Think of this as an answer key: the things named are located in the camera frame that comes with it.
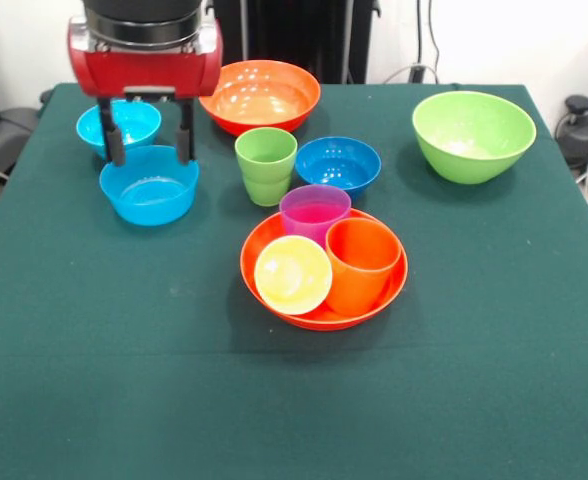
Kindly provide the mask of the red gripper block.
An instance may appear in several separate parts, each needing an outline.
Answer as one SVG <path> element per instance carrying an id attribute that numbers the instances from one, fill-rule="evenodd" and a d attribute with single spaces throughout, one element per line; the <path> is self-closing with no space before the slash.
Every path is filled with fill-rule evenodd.
<path id="1" fill-rule="evenodd" d="M 96 36 L 83 16 L 68 23 L 67 47 L 72 70 L 83 92 L 97 99 L 105 158 L 125 164 L 125 147 L 110 98 L 167 96 L 182 99 L 176 132 L 178 160 L 195 160 L 194 97 L 211 95 L 219 81 L 223 37 L 214 21 L 203 22 L 185 42 L 165 50 L 136 50 Z"/>

